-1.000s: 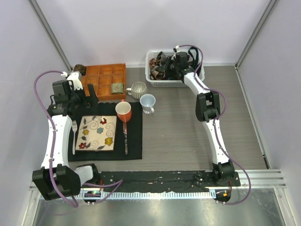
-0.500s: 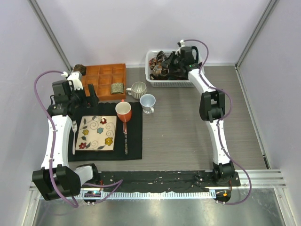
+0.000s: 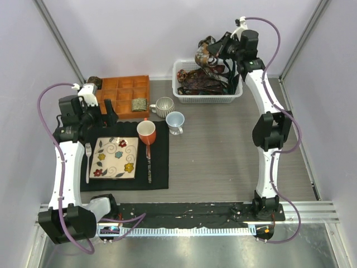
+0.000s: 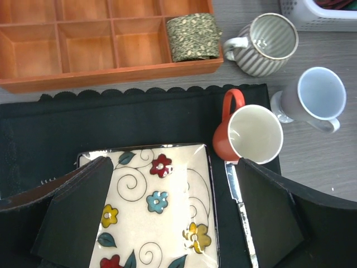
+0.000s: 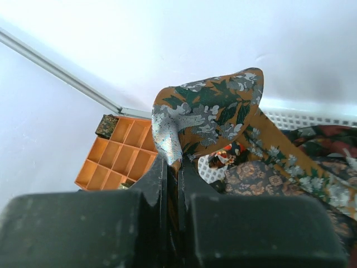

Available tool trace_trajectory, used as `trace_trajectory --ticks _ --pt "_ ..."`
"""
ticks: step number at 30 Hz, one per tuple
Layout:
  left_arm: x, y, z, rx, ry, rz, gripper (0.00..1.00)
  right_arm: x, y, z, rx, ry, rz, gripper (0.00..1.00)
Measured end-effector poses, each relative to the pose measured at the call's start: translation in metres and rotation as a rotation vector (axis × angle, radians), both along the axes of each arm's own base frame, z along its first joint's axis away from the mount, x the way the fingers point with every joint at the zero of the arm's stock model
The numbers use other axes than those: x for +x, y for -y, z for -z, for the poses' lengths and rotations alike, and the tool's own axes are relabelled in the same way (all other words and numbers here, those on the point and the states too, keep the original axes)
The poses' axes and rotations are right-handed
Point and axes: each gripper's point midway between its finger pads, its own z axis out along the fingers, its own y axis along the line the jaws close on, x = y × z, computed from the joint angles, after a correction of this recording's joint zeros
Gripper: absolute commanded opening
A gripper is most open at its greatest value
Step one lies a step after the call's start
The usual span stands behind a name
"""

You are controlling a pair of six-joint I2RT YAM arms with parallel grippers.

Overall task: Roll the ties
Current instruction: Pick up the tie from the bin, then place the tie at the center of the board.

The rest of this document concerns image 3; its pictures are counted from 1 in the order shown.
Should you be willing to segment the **orange grey floral tie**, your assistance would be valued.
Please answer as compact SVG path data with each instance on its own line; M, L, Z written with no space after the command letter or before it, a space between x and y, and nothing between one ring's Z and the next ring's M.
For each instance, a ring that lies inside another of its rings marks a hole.
M200 40L197 45L197 52L195 54L195 63L197 63L197 65L201 67L202 70L205 67L218 65L218 59L215 56L213 56L211 53L209 53L209 51L207 50L208 46L214 44L215 42L216 40L212 36L208 36Z

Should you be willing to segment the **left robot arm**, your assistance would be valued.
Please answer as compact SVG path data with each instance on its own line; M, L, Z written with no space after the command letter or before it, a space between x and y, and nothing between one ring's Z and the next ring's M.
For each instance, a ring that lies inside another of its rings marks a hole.
M100 220L112 223L119 215L112 194L94 196L87 205L80 196L86 135L104 124L99 107L70 95L59 99L59 108L58 126L50 132L56 153L55 183L48 209L38 214L40 226L55 244L93 238Z

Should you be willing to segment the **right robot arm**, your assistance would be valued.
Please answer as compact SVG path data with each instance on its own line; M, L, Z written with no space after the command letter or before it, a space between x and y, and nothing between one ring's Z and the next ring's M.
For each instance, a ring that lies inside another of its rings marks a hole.
M252 204L253 217L259 221L284 221L283 207L277 194L278 153L287 141L291 128L291 113L280 105L269 85L265 65L257 56L258 33L243 30L240 36L226 32L208 51L222 60L232 60L239 79L252 92L260 118L252 130L258 149L259 177Z

